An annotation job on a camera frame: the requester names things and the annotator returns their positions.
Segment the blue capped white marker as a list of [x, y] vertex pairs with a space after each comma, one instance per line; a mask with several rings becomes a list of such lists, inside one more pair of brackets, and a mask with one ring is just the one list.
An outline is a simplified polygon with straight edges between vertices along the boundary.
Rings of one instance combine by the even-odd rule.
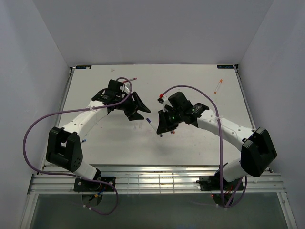
[[149, 118], [146, 118], [146, 121], [148, 124], [153, 128], [153, 130], [157, 133], [157, 127], [152, 123], [152, 121]]

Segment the orange capped white marker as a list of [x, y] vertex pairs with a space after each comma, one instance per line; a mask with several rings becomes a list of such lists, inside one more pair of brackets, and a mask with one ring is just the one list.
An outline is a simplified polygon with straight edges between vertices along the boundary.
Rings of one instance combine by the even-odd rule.
[[221, 79], [221, 80], [218, 82], [218, 84], [217, 84], [217, 86], [216, 86], [216, 88], [215, 88], [214, 94], [217, 94], [217, 92], [218, 92], [218, 90], [219, 90], [219, 88], [220, 88], [222, 82], [223, 82], [223, 79]]

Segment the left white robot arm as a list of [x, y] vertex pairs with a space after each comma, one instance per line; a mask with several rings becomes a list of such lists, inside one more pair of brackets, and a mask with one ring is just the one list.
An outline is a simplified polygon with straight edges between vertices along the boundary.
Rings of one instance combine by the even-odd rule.
[[74, 175], [85, 178], [89, 190], [101, 186], [100, 172], [83, 159], [81, 141], [90, 130], [111, 111], [121, 110], [128, 120], [143, 120], [140, 112], [150, 113], [132, 86], [126, 86], [122, 78], [109, 80], [108, 86], [100, 90], [90, 101], [85, 111], [66, 125], [54, 127], [49, 132], [46, 160], [64, 168]]

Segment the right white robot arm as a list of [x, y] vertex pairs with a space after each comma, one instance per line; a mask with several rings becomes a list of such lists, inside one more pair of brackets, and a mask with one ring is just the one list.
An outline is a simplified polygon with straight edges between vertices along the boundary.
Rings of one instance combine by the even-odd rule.
[[163, 108], [158, 112], [157, 134], [171, 132], [180, 123], [185, 123], [222, 137], [241, 152], [238, 159], [225, 164], [215, 177], [216, 186], [220, 189], [227, 189], [234, 180], [246, 175], [261, 176], [277, 157], [269, 132], [262, 127], [253, 130], [219, 118], [208, 106], [191, 104], [182, 92], [170, 97], [161, 94], [158, 102]]

